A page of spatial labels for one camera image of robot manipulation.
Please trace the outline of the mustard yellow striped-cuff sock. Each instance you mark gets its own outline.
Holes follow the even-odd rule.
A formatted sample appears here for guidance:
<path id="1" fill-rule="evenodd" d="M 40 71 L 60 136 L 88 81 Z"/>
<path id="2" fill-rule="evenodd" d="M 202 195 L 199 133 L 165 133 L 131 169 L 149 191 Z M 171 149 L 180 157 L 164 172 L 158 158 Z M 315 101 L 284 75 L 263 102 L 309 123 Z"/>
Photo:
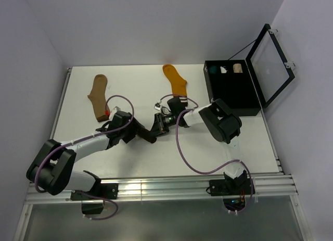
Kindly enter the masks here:
<path id="1" fill-rule="evenodd" d="M 173 65 L 164 65 L 162 67 L 163 73 L 166 76 L 166 78 L 169 80 L 171 84 L 172 94 L 174 97 L 179 97 L 182 102 L 182 104 L 187 107 L 188 106 L 188 100 L 187 100 L 187 91 L 186 91 L 186 85 L 187 81 L 183 79 L 176 68 Z"/>

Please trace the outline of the dark brown striped-cuff sock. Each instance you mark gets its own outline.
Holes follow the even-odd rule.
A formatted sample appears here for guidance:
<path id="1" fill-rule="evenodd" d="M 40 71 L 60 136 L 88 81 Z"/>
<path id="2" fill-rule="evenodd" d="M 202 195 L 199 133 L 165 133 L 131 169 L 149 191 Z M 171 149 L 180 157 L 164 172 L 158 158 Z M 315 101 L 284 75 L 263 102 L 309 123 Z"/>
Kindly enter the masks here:
<path id="1" fill-rule="evenodd" d="M 157 138 L 154 137 L 154 136 L 152 136 L 152 135 L 150 134 L 150 131 L 147 130 L 145 127 L 140 127 L 140 128 L 138 128 L 138 130 L 137 130 L 137 135 L 138 135 L 140 138 L 144 139 L 145 141 L 147 141 L 147 142 L 149 142 L 149 143 L 151 143 L 151 144 L 154 144 L 154 143 L 156 142 L 156 140 L 157 140 Z"/>

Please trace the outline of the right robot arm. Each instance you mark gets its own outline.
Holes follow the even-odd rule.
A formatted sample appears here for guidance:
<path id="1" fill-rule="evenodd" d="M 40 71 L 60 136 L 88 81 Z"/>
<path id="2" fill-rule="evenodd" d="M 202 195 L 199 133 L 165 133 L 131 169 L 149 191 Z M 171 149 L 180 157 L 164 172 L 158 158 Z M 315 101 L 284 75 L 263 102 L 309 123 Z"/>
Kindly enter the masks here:
<path id="1" fill-rule="evenodd" d="M 198 174 L 209 175 L 225 168 L 225 188 L 231 194 L 238 193 L 243 188 L 248 172 L 240 161 L 240 151 L 237 138 L 242 127 L 241 119 L 221 100 L 217 99 L 212 103 L 199 107 L 195 103 L 193 109 L 186 109 L 183 101 L 190 100 L 186 96 L 173 95 L 167 101 L 169 113 L 163 112 L 162 101 L 154 105 L 159 112 L 155 114 L 154 122 L 149 135 L 159 137 L 169 133 L 169 127 L 176 126 L 189 128 L 196 124 L 204 124 L 212 137 L 223 146 L 223 158 L 225 163 L 209 172 L 201 172 L 193 167 L 191 170 Z"/>

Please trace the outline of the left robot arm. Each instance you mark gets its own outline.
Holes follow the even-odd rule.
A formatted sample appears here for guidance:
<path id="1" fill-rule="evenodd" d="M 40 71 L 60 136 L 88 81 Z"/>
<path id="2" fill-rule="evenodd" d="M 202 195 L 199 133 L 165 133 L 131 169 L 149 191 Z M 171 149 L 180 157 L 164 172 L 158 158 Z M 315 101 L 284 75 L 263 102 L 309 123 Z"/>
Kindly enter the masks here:
<path id="1" fill-rule="evenodd" d="M 137 135 L 148 139 L 149 131 L 129 112 L 118 111 L 111 121 L 89 136 L 66 143 L 54 139 L 46 141 L 29 166 L 26 177 L 51 195 L 73 189 L 95 199 L 101 194 L 101 179 L 88 171 L 74 172 L 74 163 L 110 149 L 120 140 L 128 143 Z"/>

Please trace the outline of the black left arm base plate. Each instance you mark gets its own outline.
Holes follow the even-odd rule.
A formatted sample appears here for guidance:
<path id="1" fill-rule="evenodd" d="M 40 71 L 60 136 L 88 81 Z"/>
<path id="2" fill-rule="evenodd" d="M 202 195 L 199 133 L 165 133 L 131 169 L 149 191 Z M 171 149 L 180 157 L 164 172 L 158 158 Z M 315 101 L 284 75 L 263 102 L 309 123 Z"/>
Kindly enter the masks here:
<path id="1" fill-rule="evenodd" d="M 82 201 L 82 200 L 93 200 L 95 197 L 105 199 L 117 199 L 118 196 L 118 183 L 101 183 L 97 185 L 94 189 L 89 192 L 84 192 L 89 195 L 84 196 L 79 192 L 71 193 L 70 200 L 71 201 Z"/>

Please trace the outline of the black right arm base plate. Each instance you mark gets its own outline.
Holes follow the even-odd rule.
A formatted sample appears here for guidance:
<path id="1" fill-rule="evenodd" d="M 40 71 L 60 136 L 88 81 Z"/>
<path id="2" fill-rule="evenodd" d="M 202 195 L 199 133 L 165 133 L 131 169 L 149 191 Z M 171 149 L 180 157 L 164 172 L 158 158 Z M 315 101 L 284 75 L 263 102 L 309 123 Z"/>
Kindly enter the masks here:
<path id="1" fill-rule="evenodd" d="M 255 194 L 250 179 L 245 179 L 240 184 L 229 179 L 210 180 L 206 192 L 211 196 L 236 196 Z"/>

